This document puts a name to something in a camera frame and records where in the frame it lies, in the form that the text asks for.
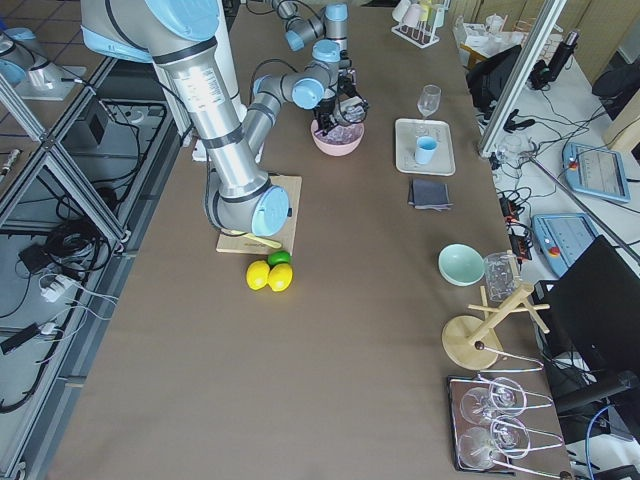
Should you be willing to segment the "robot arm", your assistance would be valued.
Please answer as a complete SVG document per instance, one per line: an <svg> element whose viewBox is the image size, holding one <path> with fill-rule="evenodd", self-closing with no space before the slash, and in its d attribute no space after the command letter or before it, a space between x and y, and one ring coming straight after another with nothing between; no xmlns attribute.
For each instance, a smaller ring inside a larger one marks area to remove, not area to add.
<svg viewBox="0 0 640 480"><path fill-rule="evenodd" d="M311 11L309 18L303 18L298 6L303 1L267 1L276 15L283 21L285 39L292 51L299 51L320 39L331 40L340 47L338 92L348 97L356 95L355 70L348 54L348 6L345 3L333 3L316 12Z"/></svg>
<svg viewBox="0 0 640 480"><path fill-rule="evenodd" d="M311 45L312 59L300 73L266 76L254 85L245 117L227 85L235 80L233 58L218 42L226 24L217 1L84 1L81 28L96 53L151 63L168 75L212 157L215 175L205 210L218 228L271 236L284 226L290 202L272 184L256 157L281 107L293 102L311 110L339 78L348 9L332 4L317 20L303 20L290 2L272 4L284 20L293 50Z"/></svg>

